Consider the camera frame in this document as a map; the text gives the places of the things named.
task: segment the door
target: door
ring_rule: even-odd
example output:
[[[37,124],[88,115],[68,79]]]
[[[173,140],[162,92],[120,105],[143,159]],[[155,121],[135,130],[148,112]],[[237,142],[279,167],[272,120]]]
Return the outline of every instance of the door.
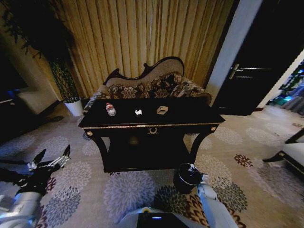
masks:
[[[264,0],[213,107],[251,114],[304,48],[304,1]]]

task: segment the gold trim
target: gold trim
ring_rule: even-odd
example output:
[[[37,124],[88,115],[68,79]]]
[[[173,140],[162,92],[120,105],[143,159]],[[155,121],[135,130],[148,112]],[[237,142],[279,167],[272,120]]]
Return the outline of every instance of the gold trim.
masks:
[[[108,127],[83,127],[82,129],[113,129],[113,128],[136,128],[136,127],[170,127],[170,126],[196,126],[221,123],[175,123],[175,124],[150,124],[150,125],[129,125],[129,126],[108,126]]]

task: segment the table leg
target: table leg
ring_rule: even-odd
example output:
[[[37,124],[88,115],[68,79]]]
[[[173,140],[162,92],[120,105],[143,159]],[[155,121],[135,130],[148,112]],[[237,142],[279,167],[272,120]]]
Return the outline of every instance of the table leg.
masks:
[[[106,170],[107,170],[106,161],[107,161],[107,157],[108,157],[108,150],[106,149],[106,146],[105,146],[105,143],[104,143],[103,139],[96,132],[93,133],[92,131],[86,131],[85,133],[87,134],[87,136],[90,139],[92,139],[96,143],[96,145],[97,145],[97,147],[100,151],[101,158],[103,160],[104,171],[106,172]]]
[[[196,136],[190,150],[190,158],[189,163],[194,164],[196,159],[196,154],[198,153],[199,146],[204,138],[206,138],[209,134],[214,133],[214,130],[206,130],[204,132],[201,132]]]

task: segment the patterned cushion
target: patterned cushion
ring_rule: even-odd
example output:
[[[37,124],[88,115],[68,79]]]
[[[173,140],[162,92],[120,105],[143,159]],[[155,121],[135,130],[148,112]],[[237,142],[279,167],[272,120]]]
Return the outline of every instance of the patterned cushion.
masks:
[[[182,75],[178,72],[164,74],[146,86],[151,98],[169,97],[173,89],[181,83]]]
[[[173,89],[170,97],[205,97],[207,104],[211,102],[210,93],[186,78]]]
[[[109,87],[109,93],[112,99],[126,98],[149,98],[149,93],[145,91],[144,84],[133,86],[112,85]]]
[[[146,85],[116,84],[109,87],[109,93],[113,99],[169,97],[174,87],[181,82],[181,77],[179,73],[172,72],[164,74]]]

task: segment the white chair cushion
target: white chair cushion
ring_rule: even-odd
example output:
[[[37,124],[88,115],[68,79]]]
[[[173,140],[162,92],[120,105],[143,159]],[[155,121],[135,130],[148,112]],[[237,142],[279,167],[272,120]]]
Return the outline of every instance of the white chair cushion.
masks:
[[[282,151],[304,166],[304,143],[285,144]]]

